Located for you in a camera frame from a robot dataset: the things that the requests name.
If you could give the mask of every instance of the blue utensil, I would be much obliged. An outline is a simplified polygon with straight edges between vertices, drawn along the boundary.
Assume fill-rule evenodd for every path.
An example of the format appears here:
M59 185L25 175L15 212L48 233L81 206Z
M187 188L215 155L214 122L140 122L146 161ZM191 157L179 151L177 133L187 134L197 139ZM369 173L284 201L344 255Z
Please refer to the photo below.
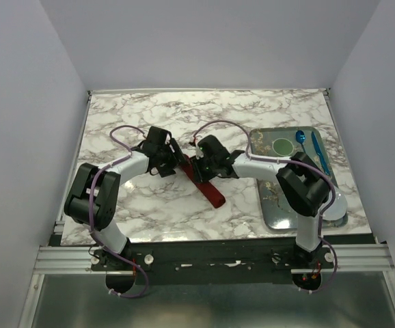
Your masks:
M296 141L298 141L300 144L301 144L301 147L302 147L302 150L304 151L304 152L306 152L305 151L305 148L304 148L304 141L305 141L305 133L304 133L304 131L301 131L301 130L298 130L298 131L296 131Z
M323 156L321 147L319 147L318 139L316 138L314 131L312 131L312 140L313 140L314 150L316 151L317 155L319 156L319 159L321 160L321 165L322 165L323 171L328 176L331 176L331 174L329 173L329 170L328 170L327 162L325 162L325 157Z

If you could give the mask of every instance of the marble table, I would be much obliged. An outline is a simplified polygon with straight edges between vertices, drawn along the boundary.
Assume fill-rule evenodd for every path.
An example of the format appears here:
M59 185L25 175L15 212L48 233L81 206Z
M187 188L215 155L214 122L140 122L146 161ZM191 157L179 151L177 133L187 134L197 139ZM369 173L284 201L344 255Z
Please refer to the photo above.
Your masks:
M77 164L106 163L126 150L109 138L109 131L132 124L147 131L155 125L172 132L185 154L198 127L212 120L235 121L247 130L266 127L313 126L319 130L339 187L348 200L348 223L324 234L368 234L370 228L359 193L323 93L320 90L249 90L95 94L92 96ZM229 151L244 149L245 135L235 126L216 124L202 132L214 134ZM118 131L134 146L141 135ZM120 187L115 220L133 242L201 241L294 236L294 231L270 230L260 209L256 181L213 179L226 203L214 209L187 176L166 178L144 174ZM64 215L62 245L92 243L87 230Z

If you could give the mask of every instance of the gray wall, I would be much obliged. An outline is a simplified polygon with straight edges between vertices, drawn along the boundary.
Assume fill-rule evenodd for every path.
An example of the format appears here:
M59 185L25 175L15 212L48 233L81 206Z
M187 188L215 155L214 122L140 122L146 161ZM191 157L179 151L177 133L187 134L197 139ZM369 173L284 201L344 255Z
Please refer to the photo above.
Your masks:
M372 229L395 261L395 0L382 0L331 100Z
M41 0L91 90L329 87L379 0Z
M18 324L86 96L40 2L0 0L0 328Z

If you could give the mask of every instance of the spoon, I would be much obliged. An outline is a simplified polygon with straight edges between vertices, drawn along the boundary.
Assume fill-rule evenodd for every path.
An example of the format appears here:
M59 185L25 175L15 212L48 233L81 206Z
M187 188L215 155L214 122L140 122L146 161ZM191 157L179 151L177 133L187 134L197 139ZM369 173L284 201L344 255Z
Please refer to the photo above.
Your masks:
M296 132L296 141L298 141L298 142L301 144L302 150L303 150L304 152L306 152L306 151L305 151L305 148L304 148L304 145L303 145L303 143L304 143L304 141L305 141L305 133L304 133L304 131L298 130L298 131Z

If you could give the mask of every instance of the gray tray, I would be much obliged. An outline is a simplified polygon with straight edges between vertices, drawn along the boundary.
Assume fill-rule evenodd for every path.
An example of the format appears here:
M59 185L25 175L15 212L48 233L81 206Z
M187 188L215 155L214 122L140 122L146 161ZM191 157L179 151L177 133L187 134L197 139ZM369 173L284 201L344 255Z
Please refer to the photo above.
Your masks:
M311 126L297 126L292 128L257 128L251 131L251 151L253 154L262 156L292 156L296 152L302 152L301 145L296 141L295 134L298 130L305 133L304 147L307 155L322 169L321 161L314 150L312 131L318 139L319 146L327 162L331 173L331 181L338 187L333 170L329 163L328 155L322 142L321 134ZM275 230L293 230L297 228L297 213L289 206L278 183L257 181L258 195L260 197L261 210L266 225ZM341 227L348 222L348 216L337 221L325 221L324 227Z

